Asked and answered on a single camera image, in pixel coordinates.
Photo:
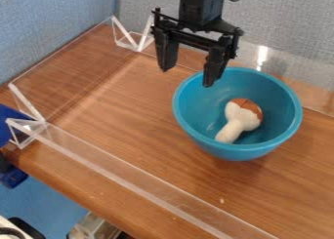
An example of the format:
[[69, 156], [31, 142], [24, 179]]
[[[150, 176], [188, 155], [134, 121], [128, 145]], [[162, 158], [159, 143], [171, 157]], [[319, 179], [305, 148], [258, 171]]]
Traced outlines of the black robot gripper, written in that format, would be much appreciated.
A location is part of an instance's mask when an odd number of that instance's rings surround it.
[[176, 65], [180, 44], [208, 51], [203, 67], [206, 88], [222, 77], [244, 35], [239, 27], [222, 19], [223, 4], [224, 0], [180, 0], [175, 17], [164, 14], [160, 8], [152, 10], [151, 34], [162, 71], [168, 71]]

